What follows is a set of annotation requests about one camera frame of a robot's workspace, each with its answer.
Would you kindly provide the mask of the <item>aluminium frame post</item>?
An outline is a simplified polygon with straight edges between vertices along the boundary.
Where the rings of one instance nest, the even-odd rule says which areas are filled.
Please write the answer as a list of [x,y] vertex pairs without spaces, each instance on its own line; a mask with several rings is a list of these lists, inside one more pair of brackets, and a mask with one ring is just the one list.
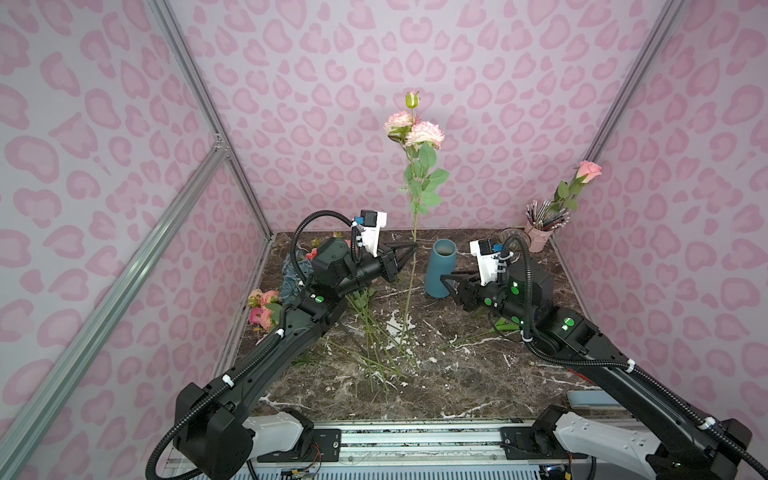
[[620,83],[618,93],[597,129],[596,135],[582,156],[582,160],[598,163],[606,146],[620,125],[644,78],[674,33],[677,24],[689,8],[689,1],[668,0],[657,16],[652,28],[636,55],[627,75]]
[[255,191],[247,178],[245,169],[222,122],[222,117],[216,109],[210,89],[198,68],[171,3],[166,0],[149,0],[147,5],[151,9],[159,28],[162,30],[163,36],[168,42],[171,55],[177,61],[203,118],[207,122],[217,144],[225,150],[226,161],[233,171],[237,184],[245,195],[247,204],[255,215],[260,229],[268,239],[271,239],[273,231],[259,205]]

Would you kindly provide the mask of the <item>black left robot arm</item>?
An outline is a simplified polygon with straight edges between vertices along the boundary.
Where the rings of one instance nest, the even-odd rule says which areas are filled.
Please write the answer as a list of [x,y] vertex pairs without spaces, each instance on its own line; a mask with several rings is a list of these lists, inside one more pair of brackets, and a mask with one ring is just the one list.
[[303,415],[280,412],[254,425],[247,421],[270,385],[338,322],[349,294],[368,288],[379,278],[394,282],[414,256],[414,242],[380,243],[384,216],[363,210],[348,218],[320,210],[299,224],[297,234],[313,221],[331,217],[342,221],[350,234],[323,241],[310,261],[310,273],[300,268],[297,247],[290,247],[299,290],[284,301],[275,329],[206,386],[190,383],[181,391],[174,424],[151,452],[146,478],[158,478],[158,464],[168,447],[193,464],[193,470],[183,473],[185,479],[200,475],[231,479],[255,457],[273,452],[306,454],[313,424]]

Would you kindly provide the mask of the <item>aluminium frame post left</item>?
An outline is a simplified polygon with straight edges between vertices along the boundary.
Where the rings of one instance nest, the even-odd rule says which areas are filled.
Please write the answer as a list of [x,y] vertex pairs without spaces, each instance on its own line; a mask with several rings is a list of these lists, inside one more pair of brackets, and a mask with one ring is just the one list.
[[163,36],[168,42],[171,55],[177,61],[203,118],[207,122],[217,144],[225,150],[226,161],[233,171],[237,184],[245,195],[247,204],[255,215],[260,229],[268,239],[271,239],[273,231],[259,205],[255,191],[247,178],[245,169],[222,122],[222,117],[216,109],[210,89],[198,68],[171,3],[166,0],[149,0],[147,5],[151,9],[159,28],[162,30]]

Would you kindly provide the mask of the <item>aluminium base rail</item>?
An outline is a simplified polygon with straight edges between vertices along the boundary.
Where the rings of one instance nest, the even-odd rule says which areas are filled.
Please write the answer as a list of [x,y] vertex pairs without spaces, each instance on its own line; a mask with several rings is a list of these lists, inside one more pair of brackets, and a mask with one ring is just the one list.
[[528,421],[352,422],[303,427],[286,413],[245,423],[232,459],[186,458],[202,479],[652,479],[661,443],[573,412]]

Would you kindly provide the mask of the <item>pale pink rose spray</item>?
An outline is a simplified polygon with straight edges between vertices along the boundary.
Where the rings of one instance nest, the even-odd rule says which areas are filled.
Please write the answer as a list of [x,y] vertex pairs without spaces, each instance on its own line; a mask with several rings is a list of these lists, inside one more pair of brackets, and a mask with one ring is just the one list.
[[447,181],[449,173],[437,167],[437,153],[445,140],[443,130],[417,114],[418,91],[408,91],[404,101],[405,109],[391,115],[384,129],[388,139],[398,144],[406,156],[401,190],[412,215],[411,240],[416,242],[420,217],[442,203],[437,189]]

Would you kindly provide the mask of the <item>diagonal aluminium frame bar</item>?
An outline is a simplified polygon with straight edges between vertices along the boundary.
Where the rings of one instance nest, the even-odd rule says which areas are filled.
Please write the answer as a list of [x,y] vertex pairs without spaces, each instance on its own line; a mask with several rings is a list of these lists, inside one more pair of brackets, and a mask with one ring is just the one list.
[[1,441],[1,477],[16,478],[41,443],[117,323],[129,309],[149,274],[227,159],[215,146],[175,197],[107,290],[60,358],[53,363],[35,394],[20,411]]

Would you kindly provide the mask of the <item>pink artificial rose stem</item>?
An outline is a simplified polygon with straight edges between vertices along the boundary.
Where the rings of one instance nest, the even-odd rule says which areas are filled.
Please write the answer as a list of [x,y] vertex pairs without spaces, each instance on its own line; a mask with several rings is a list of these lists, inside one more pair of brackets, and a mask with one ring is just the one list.
[[561,181],[559,183],[550,203],[549,211],[553,213],[577,211],[578,197],[584,187],[601,175],[602,167],[600,165],[590,161],[582,161],[569,182]]

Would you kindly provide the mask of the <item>pink pencil cup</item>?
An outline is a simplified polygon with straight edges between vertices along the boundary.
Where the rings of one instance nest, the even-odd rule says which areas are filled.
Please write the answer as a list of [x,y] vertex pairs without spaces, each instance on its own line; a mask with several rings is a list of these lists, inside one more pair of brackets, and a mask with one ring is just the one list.
[[525,218],[524,233],[528,237],[529,250],[539,253],[554,232],[568,223],[570,213],[561,201],[534,200],[526,206]]

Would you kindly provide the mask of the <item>clear glass vase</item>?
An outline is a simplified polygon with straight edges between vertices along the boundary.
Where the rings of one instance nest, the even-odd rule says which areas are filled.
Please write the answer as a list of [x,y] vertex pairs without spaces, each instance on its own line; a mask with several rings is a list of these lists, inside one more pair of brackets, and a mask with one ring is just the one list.
[[506,228],[503,229],[500,233],[501,237],[501,244],[505,244],[509,239],[511,239],[511,242],[513,245],[519,245],[519,242],[517,239],[519,239],[521,242],[524,242],[526,246],[531,245],[531,237],[530,235],[521,228]]

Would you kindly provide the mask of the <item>red handled tool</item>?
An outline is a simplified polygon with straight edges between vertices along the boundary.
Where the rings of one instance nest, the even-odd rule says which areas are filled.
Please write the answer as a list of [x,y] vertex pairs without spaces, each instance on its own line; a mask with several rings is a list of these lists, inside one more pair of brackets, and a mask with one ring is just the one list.
[[567,371],[569,373],[571,373],[572,375],[578,377],[579,379],[581,379],[581,380],[583,380],[583,381],[585,381],[585,382],[587,382],[589,384],[594,384],[594,382],[592,380],[590,380],[588,377],[584,376],[582,373],[579,373],[578,371],[574,370],[573,368],[567,367],[566,369],[567,369]]

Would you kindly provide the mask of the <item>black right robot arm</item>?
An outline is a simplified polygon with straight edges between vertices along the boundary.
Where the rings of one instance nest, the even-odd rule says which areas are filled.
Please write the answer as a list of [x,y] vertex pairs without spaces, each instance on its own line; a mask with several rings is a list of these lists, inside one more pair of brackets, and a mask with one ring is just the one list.
[[748,427],[736,419],[720,421],[688,403],[624,355],[589,319],[556,305],[553,278],[531,258],[521,232],[501,245],[473,241],[470,250],[477,272],[441,278],[450,297],[467,312],[484,307],[491,320],[517,325],[532,355],[594,383],[648,430],[633,433],[549,407],[533,426],[536,436],[646,479],[733,479],[740,464],[766,477],[766,467],[747,451]]

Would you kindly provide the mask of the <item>aluminium frame post right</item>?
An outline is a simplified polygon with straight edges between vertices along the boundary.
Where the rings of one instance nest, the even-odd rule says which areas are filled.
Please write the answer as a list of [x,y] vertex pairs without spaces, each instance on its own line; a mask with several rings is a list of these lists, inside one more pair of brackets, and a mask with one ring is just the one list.
[[644,78],[674,33],[677,24],[689,8],[689,1],[668,0],[657,16],[652,28],[636,55],[627,75],[620,83],[618,93],[597,129],[596,135],[582,156],[582,160],[598,163],[606,146],[620,125]]

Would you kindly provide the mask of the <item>teal ceramic vase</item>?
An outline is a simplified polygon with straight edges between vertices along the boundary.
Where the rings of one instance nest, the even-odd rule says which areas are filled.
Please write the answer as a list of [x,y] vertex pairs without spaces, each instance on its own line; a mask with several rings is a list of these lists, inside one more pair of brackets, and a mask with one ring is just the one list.
[[449,239],[437,240],[430,253],[425,275],[424,289],[427,295],[442,299],[449,296],[447,288],[441,281],[442,275],[448,275],[456,267],[457,247]]

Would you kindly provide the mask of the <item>blue artificial rose bunch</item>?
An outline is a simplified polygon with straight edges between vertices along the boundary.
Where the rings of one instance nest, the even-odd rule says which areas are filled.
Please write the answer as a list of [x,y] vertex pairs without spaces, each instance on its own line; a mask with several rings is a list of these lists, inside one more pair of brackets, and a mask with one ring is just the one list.
[[[313,272],[313,268],[310,262],[307,260],[299,263],[299,268],[305,277],[309,277]],[[297,272],[294,265],[286,260],[282,266],[283,281],[279,288],[280,299],[283,302],[290,301],[301,290],[299,285],[301,281],[301,275]]]

